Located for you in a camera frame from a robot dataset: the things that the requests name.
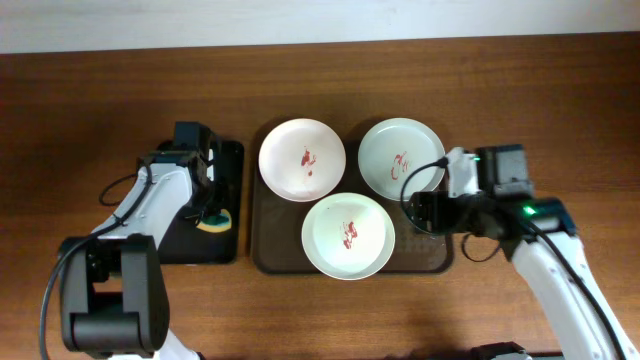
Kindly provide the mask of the green and yellow sponge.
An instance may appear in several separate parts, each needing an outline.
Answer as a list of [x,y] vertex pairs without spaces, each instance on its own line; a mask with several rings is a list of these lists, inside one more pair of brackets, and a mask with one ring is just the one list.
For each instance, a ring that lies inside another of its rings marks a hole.
[[232,217],[228,210],[221,209],[217,214],[208,214],[198,220],[196,228],[208,233],[222,233],[232,227]]

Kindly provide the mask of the white plate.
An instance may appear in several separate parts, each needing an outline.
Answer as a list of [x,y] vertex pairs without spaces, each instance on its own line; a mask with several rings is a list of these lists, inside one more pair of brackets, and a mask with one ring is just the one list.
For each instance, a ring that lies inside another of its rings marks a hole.
[[337,133],[313,119],[285,121],[264,138],[258,169],[279,197],[310,202],[328,195],[346,169],[346,150]]
[[379,203],[346,192],[328,196],[309,210],[301,243],[318,271],[334,279],[356,281],[387,264],[396,236],[391,217]]

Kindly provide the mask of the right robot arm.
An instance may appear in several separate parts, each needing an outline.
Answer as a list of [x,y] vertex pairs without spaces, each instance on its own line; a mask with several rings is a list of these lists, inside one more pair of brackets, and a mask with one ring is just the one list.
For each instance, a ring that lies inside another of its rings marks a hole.
[[636,359],[639,352],[600,290],[577,227],[557,198],[538,198],[520,144],[461,147],[432,162],[445,190],[401,189],[418,230],[497,241],[543,308],[566,359]]

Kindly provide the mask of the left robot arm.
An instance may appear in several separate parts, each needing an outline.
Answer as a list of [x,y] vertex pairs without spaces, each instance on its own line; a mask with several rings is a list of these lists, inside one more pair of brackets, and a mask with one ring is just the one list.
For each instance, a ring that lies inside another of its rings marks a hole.
[[219,214],[220,141],[207,126],[178,122],[170,145],[137,161],[135,183],[90,234],[58,250],[44,300],[59,292],[61,337],[94,359],[199,359],[170,329],[158,249],[176,217]]

